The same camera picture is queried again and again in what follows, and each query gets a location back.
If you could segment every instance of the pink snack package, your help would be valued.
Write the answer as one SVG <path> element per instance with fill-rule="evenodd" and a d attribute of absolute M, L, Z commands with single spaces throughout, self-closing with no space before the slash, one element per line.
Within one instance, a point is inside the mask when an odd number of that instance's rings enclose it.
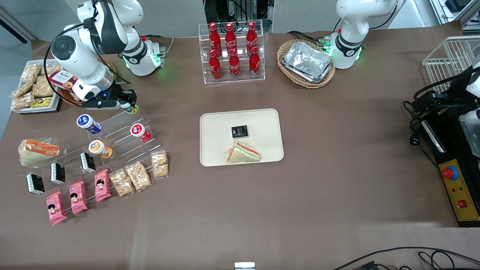
<path fill-rule="evenodd" d="M 52 223 L 52 225 L 67 219 L 65 207 L 63 206 L 63 196 L 60 191 L 47 197 L 47 206 L 48 217 L 50 218 L 50 223 Z"/>
<path fill-rule="evenodd" d="M 110 178 L 108 169 L 95 174 L 95 200 L 97 202 L 110 197 Z"/>
<path fill-rule="evenodd" d="M 85 196 L 85 185 L 83 181 L 75 183 L 69 186 L 70 189 L 70 201 L 72 204 L 72 212 L 76 213 L 87 210 L 87 197 Z"/>

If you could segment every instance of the brown table surface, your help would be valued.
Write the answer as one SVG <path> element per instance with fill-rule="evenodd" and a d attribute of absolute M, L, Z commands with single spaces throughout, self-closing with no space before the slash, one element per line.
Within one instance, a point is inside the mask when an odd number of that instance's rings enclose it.
<path fill-rule="evenodd" d="M 165 67 L 147 77 L 106 57 L 152 118 L 170 177 L 52 227 L 44 199 L 18 175 L 17 147 L 24 138 L 79 133 L 75 119 L 85 110 L 64 104 L 55 114 L 12 114 L 0 142 L 0 268 L 212 270 L 254 261 L 259 270 L 328 270 L 402 245 L 480 258 L 480 231 L 457 228 L 438 172 L 408 143 L 401 109 L 428 84 L 421 60 L 458 35 L 458 23 L 371 31 L 355 65 L 318 90 L 293 84 L 277 67 L 287 34 L 265 35 L 266 80 L 259 82 L 204 85 L 195 38 L 175 39 Z M 33 47 L 42 58 L 46 44 Z M 200 164 L 202 114 L 263 108 L 279 113 L 282 161 Z M 119 112 L 89 113 L 103 121 Z M 371 259 L 421 265 L 416 251 Z"/>

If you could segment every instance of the coca-cola bottle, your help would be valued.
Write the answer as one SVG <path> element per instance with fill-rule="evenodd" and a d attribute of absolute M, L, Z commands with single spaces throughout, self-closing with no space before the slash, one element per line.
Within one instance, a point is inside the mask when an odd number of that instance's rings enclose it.
<path fill-rule="evenodd" d="M 248 23 L 247 33 L 247 55 L 250 55 L 250 51 L 253 47 L 257 47 L 257 33 L 255 32 L 255 22 Z"/>
<path fill-rule="evenodd" d="M 240 78 L 240 59 L 237 56 L 237 48 L 232 48 L 229 53 L 230 76 L 233 80 L 238 80 Z"/>
<path fill-rule="evenodd" d="M 258 47 L 252 47 L 250 55 L 250 77 L 258 78 L 260 75 L 260 57 L 258 56 Z"/>
<path fill-rule="evenodd" d="M 212 47 L 212 50 L 215 51 L 215 55 L 217 57 L 222 56 L 222 44 L 220 43 L 220 35 L 216 31 L 216 25 L 214 22 L 211 22 L 208 25 L 208 28 L 210 29 L 210 46 Z"/>
<path fill-rule="evenodd" d="M 210 64 L 210 71 L 212 72 L 213 80 L 218 82 L 222 79 L 222 71 L 220 70 L 220 61 L 216 57 L 215 50 L 211 49 L 209 51 L 210 60 L 208 63 Z"/>
<path fill-rule="evenodd" d="M 228 55 L 231 56 L 231 52 L 235 49 L 235 55 L 237 55 L 237 37 L 233 33 L 233 24 L 227 23 L 227 34 L 225 35 L 225 42 L 227 44 Z"/>

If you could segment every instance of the sandwich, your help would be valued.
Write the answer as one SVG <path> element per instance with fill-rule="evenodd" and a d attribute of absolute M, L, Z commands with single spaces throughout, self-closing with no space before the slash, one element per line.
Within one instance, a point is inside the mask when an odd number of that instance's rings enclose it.
<path fill-rule="evenodd" d="M 229 150 L 227 163 L 256 162 L 261 158 L 262 155 L 257 150 L 235 141 L 233 147 Z"/>
<path fill-rule="evenodd" d="M 18 153 L 20 164 L 27 166 L 56 157 L 60 153 L 60 147 L 27 139 L 23 140 L 18 147 Z"/>

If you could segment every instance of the control panel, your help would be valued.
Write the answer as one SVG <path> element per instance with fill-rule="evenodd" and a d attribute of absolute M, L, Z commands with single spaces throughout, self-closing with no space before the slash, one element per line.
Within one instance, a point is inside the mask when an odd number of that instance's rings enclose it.
<path fill-rule="evenodd" d="M 458 221 L 478 221 L 479 215 L 475 209 L 470 192 L 465 185 L 457 160 L 451 160 L 438 165 L 447 189 L 448 196 Z"/>

